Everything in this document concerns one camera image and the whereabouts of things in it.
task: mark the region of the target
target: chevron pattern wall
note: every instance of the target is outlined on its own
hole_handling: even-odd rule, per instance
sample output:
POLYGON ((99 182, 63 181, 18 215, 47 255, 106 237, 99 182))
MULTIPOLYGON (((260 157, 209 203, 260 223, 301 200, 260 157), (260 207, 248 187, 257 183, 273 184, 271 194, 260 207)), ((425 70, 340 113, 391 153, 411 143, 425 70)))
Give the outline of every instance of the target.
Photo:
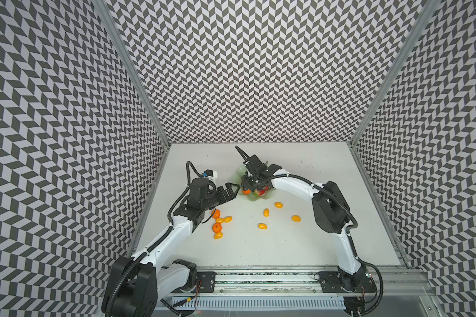
POLYGON ((163 152, 89 0, 0 0, 0 316, 95 310, 163 152))
POLYGON ((347 141, 425 0, 107 0, 171 142, 347 141))
POLYGON ((443 1, 359 152, 412 264, 476 316, 476 1, 443 1))

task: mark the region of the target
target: white table surface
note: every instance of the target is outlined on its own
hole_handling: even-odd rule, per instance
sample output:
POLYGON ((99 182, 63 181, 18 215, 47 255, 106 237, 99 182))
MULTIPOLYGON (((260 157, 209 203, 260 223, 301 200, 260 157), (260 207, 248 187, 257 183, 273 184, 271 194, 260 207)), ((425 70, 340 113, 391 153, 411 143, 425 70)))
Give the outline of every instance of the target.
MULTIPOLYGON (((173 144, 169 151, 138 248, 144 247, 168 222, 167 211, 183 192, 187 178, 185 162, 192 161, 200 173, 218 172, 217 186, 234 179, 243 163, 236 144, 173 144)), ((274 163, 292 174, 311 181, 334 181, 359 223, 352 230, 359 256, 376 265, 400 265, 393 246, 374 207, 367 188, 346 143, 242 143, 247 154, 274 163)), ((182 258, 198 266, 319 266, 336 265, 329 233, 314 221, 312 205, 281 190, 268 200, 249 201, 245 196, 217 207, 221 217, 232 216, 222 224, 224 236, 215 240, 213 219, 197 227, 173 252, 170 261, 182 258), (275 202, 284 204, 276 208, 275 202), (269 208, 269 217, 263 210, 269 208), (293 215, 301 222, 291 220, 293 215), (258 229, 265 223, 267 230, 258 229)))

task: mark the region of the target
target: orange fruit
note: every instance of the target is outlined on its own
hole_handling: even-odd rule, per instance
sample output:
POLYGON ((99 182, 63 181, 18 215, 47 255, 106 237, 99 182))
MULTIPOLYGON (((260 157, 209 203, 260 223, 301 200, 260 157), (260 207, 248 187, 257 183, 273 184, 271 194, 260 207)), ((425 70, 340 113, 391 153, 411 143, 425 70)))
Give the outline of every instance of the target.
POLYGON ((222 225, 220 225, 219 223, 216 223, 212 226, 212 230, 215 233, 220 232, 222 230, 222 225))

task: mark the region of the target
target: mounting plate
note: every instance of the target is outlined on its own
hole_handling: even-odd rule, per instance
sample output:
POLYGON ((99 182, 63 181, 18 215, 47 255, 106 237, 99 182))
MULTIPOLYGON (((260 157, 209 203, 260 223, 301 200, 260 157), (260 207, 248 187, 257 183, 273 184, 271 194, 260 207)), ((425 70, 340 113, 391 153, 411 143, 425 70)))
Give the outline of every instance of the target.
MULTIPOLYGON (((189 293, 196 292, 196 287, 199 285, 199 280, 201 280, 199 293, 213 293, 213 290, 215 288, 215 272, 211 272, 211 271, 199 272, 198 271, 196 273, 196 286, 189 293)), ((178 294, 178 293, 187 293, 187 292, 182 292, 182 290, 178 288, 172 291, 172 293, 178 294)))
MULTIPOLYGON (((348 293, 340 287, 340 279, 338 278, 338 271, 320 271, 317 272, 319 276, 319 284, 323 289, 323 293, 348 293)), ((365 293, 375 293, 377 291, 376 284, 371 279, 367 278, 363 281, 363 288, 365 293)), ((361 285, 358 286, 356 292, 360 292, 361 285)))

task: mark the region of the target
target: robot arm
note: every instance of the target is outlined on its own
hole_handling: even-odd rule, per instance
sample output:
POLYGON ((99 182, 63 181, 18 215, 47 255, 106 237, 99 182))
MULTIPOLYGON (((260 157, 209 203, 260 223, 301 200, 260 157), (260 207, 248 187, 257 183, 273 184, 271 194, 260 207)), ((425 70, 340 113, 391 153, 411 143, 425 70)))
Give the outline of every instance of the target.
MULTIPOLYGON (((300 176, 290 175, 278 165, 266 166, 256 155, 250 157, 239 147, 236 149, 245 159, 248 171, 241 178, 244 193, 265 193, 277 188, 311 201, 317 225, 333 237, 341 287, 355 292, 367 278, 367 269, 357 256, 349 232, 358 224, 338 186, 331 181, 326 184, 311 183, 300 176)), ((178 259, 169 267, 163 265, 178 245, 202 223, 205 211, 236 197, 240 186, 226 183, 226 189, 222 186, 216 188, 216 177, 217 173, 206 170, 194 179, 188 185, 190 194, 184 197, 173 217, 170 217, 172 223, 131 258, 119 257, 116 260, 102 302, 102 312, 106 313, 106 317, 150 315, 157 301, 173 290, 181 288, 190 292, 194 288, 196 264, 178 259)))
POLYGON ((205 211, 236 197, 239 185, 226 183, 226 188, 216 188, 216 177, 217 173, 206 170, 192 180, 188 185, 189 195, 173 213, 172 223, 131 258, 119 257, 114 262, 102 302, 102 312, 107 317, 149 316, 157 302, 173 290, 194 289, 196 264, 178 259, 169 267, 163 265, 178 245, 203 223, 205 211))
POLYGON ((338 186, 329 181, 326 184, 312 183, 289 172, 278 165, 266 166, 256 155, 248 156, 238 146, 235 147, 243 157, 247 174, 242 176, 244 193, 264 193, 277 188, 292 193, 312 203, 314 220, 324 231, 331 233, 338 260, 341 287, 354 292, 364 278, 366 268, 358 260, 350 228, 357 222, 349 212, 349 205, 338 186))
MULTIPOLYGON (((289 175, 285 169, 279 169, 273 175, 289 175)), ((323 183, 314 183, 314 185, 323 187, 323 183)), ((314 208, 314 218, 318 226, 326 232, 331 233, 333 238, 333 245, 335 246, 335 252, 338 260, 338 267, 348 274, 355 274, 361 268, 361 263, 356 259, 354 247, 351 245, 351 234, 346 233, 346 228, 349 226, 349 222, 335 223, 326 216, 324 208, 321 206, 319 200, 326 200, 325 197, 319 194, 319 190, 315 189, 311 185, 304 181, 295 178, 278 178, 272 180, 273 188, 285 190, 292 193, 308 202, 311 202, 314 208)), ((330 182, 327 186, 333 187, 333 193, 338 191, 339 196, 342 194, 335 183, 330 182)))

